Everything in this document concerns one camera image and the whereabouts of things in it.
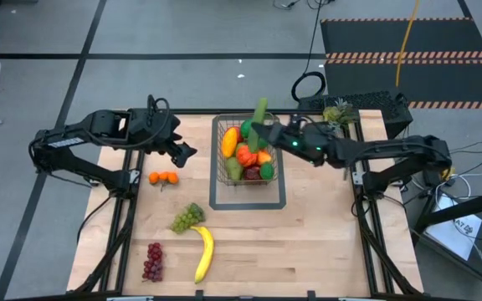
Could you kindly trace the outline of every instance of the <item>black mat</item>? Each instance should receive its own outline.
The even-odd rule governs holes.
[[[398,52],[408,20],[378,20],[386,21],[322,20],[326,53]],[[407,51],[482,51],[482,38],[469,18],[418,19],[410,31]]]
[[[395,87],[396,68],[396,64],[327,63],[328,94],[347,95],[357,91],[392,89]],[[413,107],[420,107],[417,106],[419,102],[446,105],[450,102],[482,102],[482,64],[404,64],[399,90],[415,103]]]

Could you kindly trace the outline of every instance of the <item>wooden table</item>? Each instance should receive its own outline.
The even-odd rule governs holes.
[[[365,140],[387,138],[380,111],[363,110],[360,115]],[[152,171],[173,171],[175,166],[168,156],[146,157],[123,294],[193,296],[195,290],[203,289],[206,296],[305,297],[307,290],[315,290],[318,297],[369,296],[358,221],[350,212],[351,181],[343,180],[343,170],[330,166],[314,168],[284,152],[284,209],[214,211],[208,205],[214,116],[177,117],[182,121],[177,132],[198,153],[177,171],[178,186],[168,186],[163,191],[149,185],[146,176]],[[280,118],[285,123],[288,116]],[[103,148],[99,165],[118,170],[123,157],[123,151]],[[392,163],[393,160],[370,162],[373,171]],[[386,194],[401,200],[395,187],[388,188]],[[86,213],[106,196],[103,187],[93,189]],[[191,202],[206,212],[203,225],[214,235],[216,246],[212,266],[200,284],[193,279],[203,251],[202,239],[194,231],[177,235],[168,229],[174,216]],[[378,207],[390,258],[415,288],[423,290],[403,208],[384,199],[378,201]],[[84,228],[69,289],[79,286],[103,256],[113,209],[111,202]],[[166,267],[160,283],[141,279],[150,242],[164,246]],[[384,291],[380,265],[374,258],[377,285]],[[111,288],[118,258],[112,264]]]

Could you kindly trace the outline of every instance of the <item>orange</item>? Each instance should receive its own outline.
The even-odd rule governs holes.
[[[176,172],[169,172],[168,173],[168,182],[171,184],[177,184],[180,181],[178,179]]]
[[[159,174],[159,180],[166,181],[168,179],[168,172],[164,171]]]
[[[150,175],[148,176],[148,181],[150,181],[150,184],[156,184],[159,182],[159,174],[157,172],[151,172]]]

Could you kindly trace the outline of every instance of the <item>yellow banana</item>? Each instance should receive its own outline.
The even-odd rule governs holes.
[[[191,229],[200,233],[204,241],[204,253],[202,254],[202,258],[200,258],[197,272],[194,274],[194,283],[199,283],[204,280],[204,277],[206,277],[206,273],[209,270],[209,265],[211,264],[211,260],[213,258],[213,248],[215,247],[215,242],[213,241],[211,232],[206,227],[191,226]]]

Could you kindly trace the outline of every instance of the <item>metal basket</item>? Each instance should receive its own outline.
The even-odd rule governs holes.
[[[245,120],[252,118],[251,114],[222,114],[218,116],[218,136],[217,139],[217,160],[218,160],[218,172],[217,172],[217,180],[226,184],[227,186],[237,186],[237,185],[267,185],[272,181],[276,181],[278,179],[278,159],[276,155],[276,149],[271,145],[267,145],[266,150],[269,152],[271,156],[271,164],[274,168],[274,176],[270,180],[240,180],[235,181],[228,177],[228,171],[226,170],[226,160],[223,156],[223,152],[221,151],[221,144],[223,141],[224,134],[226,130],[232,126],[241,127],[241,124]],[[274,117],[270,113],[266,113],[264,117],[264,124],[265,125],[272,125],[275,121],[279,121],[278,118]]]

